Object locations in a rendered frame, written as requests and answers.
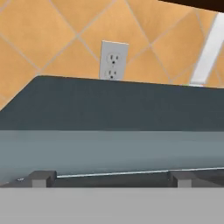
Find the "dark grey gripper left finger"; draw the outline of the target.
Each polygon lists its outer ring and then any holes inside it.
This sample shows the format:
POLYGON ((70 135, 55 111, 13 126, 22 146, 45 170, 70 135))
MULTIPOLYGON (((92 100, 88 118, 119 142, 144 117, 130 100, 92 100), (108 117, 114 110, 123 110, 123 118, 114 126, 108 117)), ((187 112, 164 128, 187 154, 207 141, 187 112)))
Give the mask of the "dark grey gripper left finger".
POLYGON ((2 187, 52 187, 55 179, 57 178, 56 171, 33 171, 23 180, 14 180, 7 184, 2 185, 2 187))

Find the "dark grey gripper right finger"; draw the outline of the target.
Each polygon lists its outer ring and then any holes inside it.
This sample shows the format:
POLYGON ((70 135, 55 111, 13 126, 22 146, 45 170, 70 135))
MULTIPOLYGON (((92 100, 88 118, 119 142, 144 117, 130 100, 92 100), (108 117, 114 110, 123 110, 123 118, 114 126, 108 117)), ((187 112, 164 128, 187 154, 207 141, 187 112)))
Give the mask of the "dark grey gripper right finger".
POLYGON ((169 171, 169 187, 177 188, 224 188, 224 175, 218 172, 169 171))

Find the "grey toaster oven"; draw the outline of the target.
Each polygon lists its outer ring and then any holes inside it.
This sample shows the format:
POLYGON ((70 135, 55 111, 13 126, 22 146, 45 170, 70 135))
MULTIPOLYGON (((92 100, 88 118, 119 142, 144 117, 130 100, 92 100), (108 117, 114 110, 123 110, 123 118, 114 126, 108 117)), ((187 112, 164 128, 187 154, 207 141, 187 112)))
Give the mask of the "grey toaster oven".
POLYGON ((0 110, 0 183, 224 167, 224 89, 38 76, 0 110))

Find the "white slanted bar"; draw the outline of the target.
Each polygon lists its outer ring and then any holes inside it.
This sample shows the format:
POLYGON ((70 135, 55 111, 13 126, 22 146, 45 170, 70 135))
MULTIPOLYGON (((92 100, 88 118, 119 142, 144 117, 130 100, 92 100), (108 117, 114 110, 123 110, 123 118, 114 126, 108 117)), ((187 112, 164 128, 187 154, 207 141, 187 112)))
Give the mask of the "white slanted bar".
POLYGON ((192 73, 191 86, 203 86, 212 72, 224 43, 224 13, 218 12, 192 73))

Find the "white wall power outlet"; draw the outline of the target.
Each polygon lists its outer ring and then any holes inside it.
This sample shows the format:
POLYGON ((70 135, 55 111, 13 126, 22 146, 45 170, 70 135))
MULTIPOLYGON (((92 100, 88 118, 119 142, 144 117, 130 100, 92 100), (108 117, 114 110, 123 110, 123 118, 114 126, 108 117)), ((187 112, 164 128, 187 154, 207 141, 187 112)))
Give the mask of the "white wall power outlet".
POLYGON ((101 42, 100 72, 101 80, 121 81, 126 68, 129 45, 127 43, 101 42))

